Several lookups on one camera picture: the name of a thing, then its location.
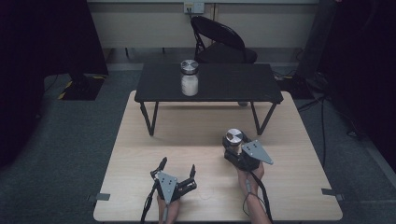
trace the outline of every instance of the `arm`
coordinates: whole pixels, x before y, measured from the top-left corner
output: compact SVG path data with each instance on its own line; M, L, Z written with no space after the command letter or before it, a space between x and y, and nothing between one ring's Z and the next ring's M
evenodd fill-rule
M163 223L163 212L165 210L165 201L160 198L160 196L157 196L157 202L158 202L158 210L159 210L159 224L173 224L175 223L177 216L178 216L178 210L180 208L180 200L175 200L171 202L168 206L168 217L166 219L166 223Z
M260 200L256 196L258 195L259 186L254 180L253 176L239 169L236 169L236 172L238 173L239 186L241 187L244 195L247 196L247 209L249 211L251 223L271 224L271 221L265 213ZM253 171L253 174L259 179L264 176L264 166L262 165L262 162L260 163L259 168ZM248 193L247 189L247 180L250 185L250 193Z

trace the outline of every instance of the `table leg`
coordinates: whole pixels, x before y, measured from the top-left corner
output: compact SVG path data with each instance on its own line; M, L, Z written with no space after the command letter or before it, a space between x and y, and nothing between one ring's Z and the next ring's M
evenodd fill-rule
M146 110L145 103L140 103L140 110L142 111L143 117L145 117L146 124L148 126L148 133L150 136L154 135L155 121L157 120L158 102L155 102L154 114L152 116L152 123L149 122L148 111Z
M262 126L261 127L260 127L260 124L259 124L259 120L257 119L256 109L254 108L254 102L250 102L250 106L251 106L251 111L253 112L254 122L256 124L257 135L262 135L262 133L264 132L265 127L268 124L268 121L270 120L270 118L271 118L271 116L272 116L272 114L273 114L273 112L275 110L276 104L273 103L271 105L271 108L268 111L268 114L265 117L264 121L262 122Z

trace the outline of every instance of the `black table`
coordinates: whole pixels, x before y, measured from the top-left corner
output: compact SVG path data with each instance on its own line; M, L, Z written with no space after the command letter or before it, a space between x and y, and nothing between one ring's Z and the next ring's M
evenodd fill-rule
M150 135L154 135L159 102L250 102L261 135L283 97L269 64L200 64L198 93L186 96L181 91L179 63L149 63L143 68L134 100L140 103ZM155 102L152 123L145 102ZM254 102L272 103L262 126Z

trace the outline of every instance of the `black chair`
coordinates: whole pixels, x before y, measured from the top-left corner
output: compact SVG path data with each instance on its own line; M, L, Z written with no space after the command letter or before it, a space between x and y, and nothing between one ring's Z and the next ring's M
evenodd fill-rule
M255 63L257 53L245 48L242 38L230 27L202 16L191 18L195 61L198 63ZM206 47L201 35L214 41Z

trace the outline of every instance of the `chair backrest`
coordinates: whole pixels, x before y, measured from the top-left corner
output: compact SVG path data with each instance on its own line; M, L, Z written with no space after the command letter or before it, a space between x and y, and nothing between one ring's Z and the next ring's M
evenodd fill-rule
M202 42L199 35L204 35L232 48L245 50L245 43L242 38L233 29L224 24L202 16L196 16L191 18L191 26L197 42Z

